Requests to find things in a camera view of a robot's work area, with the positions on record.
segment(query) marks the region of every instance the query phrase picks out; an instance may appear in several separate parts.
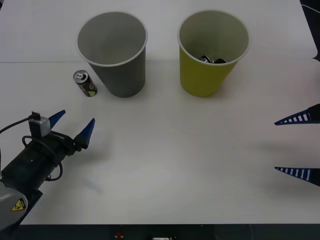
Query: table surface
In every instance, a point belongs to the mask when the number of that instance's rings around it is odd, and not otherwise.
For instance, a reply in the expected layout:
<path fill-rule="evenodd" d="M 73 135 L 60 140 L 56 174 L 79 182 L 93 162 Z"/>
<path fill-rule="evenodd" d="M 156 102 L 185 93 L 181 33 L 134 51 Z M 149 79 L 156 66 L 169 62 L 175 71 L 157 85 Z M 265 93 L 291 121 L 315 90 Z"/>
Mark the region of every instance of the table surface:
<path fill-rule="evenodd" d="M 320 166 L 317 125 L 274 125 L 320 102 L 319 64 L 252 51 L 211 98 L 182 89 L 175 60 L 147 61 L 131 98 L 111 95 L 85 62 L 0 64 L 2 127 L 65 109 L 54 130 L 74 137 L 96 119 L 89 148 L 41 186 L 24 223 L 319 224 L 319 187 L 274 169 Z M 73 82 L 79 69 L 97 96 Z M 3 166 L 28 133 L 25 123 L 0 135 Z"/>
<path fill-rule="evenodd" d="M 130 12 L 145 23 L 148 60 L 177 60 L 179 25 L 206 9 L 237 15 L 263 52 L 317 55 L 299 0 L 6 0 L 0 12 L 0 62 L 81 61 L 78 30 L 90 17 L 110 11 Z"/>
<path fill-rule="evenodd" d="M 0 64 L 1 126 L 66 109 L 54 130 L 73 137 L 96 118 L 89 148 L 41 186 L 24 224 L 320 223 L 319 187 L 274 169 L 320 164 L 320 128 L 273 124 L 320 102 L 317 50 L 298 0 L 76 3 L 7 0 L 0 12 L 0 62 L 55 62 Z M 176 30 L 208 8 L 243 19 L 252 46 L 214 97 L 198 98 L 180 86 Z M 146 85 L 131 98 L 111 95 L 85 62 L 61 62 L 81 60 L 83 21 L 113 10 L 148 28 Z M 73 82 L 79 69 L 97 96 Z M 28 133 L 21 124 L 0 135 L 3 167 Z"/>

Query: yellow warning sticker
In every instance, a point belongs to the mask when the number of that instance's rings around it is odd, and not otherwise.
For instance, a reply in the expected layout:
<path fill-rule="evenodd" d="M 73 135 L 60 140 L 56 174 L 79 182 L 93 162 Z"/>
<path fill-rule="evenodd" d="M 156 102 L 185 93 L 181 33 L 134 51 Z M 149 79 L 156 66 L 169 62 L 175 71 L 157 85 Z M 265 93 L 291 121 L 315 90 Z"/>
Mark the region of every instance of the yellow warning sticker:
<path fill-rule="evenodd" d="M 13 211 L 21 211 L 23 209 L 26 208 L 25 202 L 22 198 L 20 198 L 16 204 L 13 206 L 13 208 L 11 209 L 11 212 Z"/>

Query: soda can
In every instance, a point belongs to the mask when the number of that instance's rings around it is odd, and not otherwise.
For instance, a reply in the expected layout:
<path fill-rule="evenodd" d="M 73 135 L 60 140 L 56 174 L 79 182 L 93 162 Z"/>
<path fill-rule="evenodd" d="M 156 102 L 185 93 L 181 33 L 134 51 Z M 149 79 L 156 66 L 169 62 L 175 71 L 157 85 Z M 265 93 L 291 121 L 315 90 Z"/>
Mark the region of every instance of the soda can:
<path fill-rule="evenodd" d="M 73 80 L 87 97 L 93 97 L 97 94 L 98 89 L 85 70 L 76 71 L 73 74 Z"/>
<path fill-rule="evenodd" d="M 205 62 L 205 63 L 209 63 L 209 64 L 213 64 L 214 60 L 210 57 L 208 57 L 207 55 L 203 55 L 202 57 L 199 58 L 200 61 Z"/>

